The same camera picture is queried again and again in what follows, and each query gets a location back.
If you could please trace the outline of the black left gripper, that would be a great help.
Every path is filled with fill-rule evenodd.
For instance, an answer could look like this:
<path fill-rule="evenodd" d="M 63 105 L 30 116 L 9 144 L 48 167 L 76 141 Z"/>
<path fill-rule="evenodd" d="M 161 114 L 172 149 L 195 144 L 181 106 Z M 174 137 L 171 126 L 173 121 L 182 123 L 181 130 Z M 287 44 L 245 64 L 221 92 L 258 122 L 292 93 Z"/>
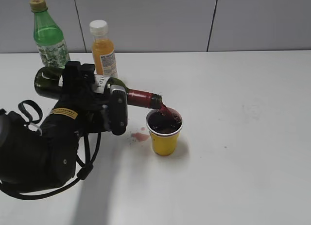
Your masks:
<path fill-rule="evenodd" d="M 69 61 L 62 71 L 62 86 L 58 102 L 51 115 L 60 115 L 76 122 L 85 133 L 109 131 L 109 119 L 103 108 L 108 100 L 97 95 L 93 64 Z"/>

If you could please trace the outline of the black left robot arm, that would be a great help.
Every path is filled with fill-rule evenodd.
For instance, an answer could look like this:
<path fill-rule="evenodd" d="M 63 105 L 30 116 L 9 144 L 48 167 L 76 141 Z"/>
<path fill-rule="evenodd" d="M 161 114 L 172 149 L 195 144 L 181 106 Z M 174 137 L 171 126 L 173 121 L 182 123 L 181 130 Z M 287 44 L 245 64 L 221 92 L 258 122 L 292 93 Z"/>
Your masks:
<path fill-rule="evenodd" d="M 93 64 L 69 61 L 43 67 L 34 80 L 38 95 L 56 99 L 47 117 L 31 100 L 20 113 L 0 112 L 1 188 L 19 193 L 59 188 L 75 175 L 78 143 L 108 130 L 103 116 L 108 97 L 96 92 Z"/>

